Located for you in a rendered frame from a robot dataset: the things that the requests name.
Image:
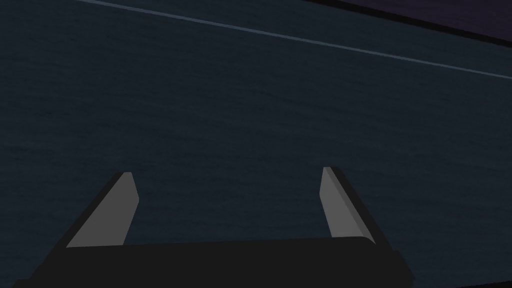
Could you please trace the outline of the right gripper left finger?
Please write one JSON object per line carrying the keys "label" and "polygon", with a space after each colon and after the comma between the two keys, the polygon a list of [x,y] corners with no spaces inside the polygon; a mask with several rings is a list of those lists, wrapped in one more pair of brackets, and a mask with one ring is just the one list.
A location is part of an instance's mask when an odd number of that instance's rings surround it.
{"label": "right gripper left finger", "polygon": [[138,205],[133,174],[115,173],[67,230],[59,247],[123,245]]}

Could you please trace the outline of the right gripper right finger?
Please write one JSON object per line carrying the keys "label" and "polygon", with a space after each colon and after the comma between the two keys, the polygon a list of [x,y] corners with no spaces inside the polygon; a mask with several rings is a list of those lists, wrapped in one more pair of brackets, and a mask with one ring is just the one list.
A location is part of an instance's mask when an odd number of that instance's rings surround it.
{"label": "right gripper right finger", "polygon": [[333,238],[364,237],[376,245],[390,244],[340,168],[322,169],[319,197]]}

